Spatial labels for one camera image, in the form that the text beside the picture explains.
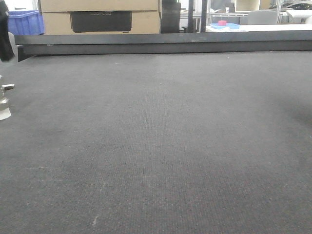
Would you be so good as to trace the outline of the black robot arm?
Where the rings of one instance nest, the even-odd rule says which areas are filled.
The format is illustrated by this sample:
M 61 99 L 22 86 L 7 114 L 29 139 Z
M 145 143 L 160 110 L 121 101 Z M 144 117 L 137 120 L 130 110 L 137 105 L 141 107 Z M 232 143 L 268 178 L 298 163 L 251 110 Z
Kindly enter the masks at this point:
M 0 1 L 0 59 L 2 62 L 8 62 L 14 58 L 14 52 L 11 46 L 8 34 L 8 7 L 4 0 Z

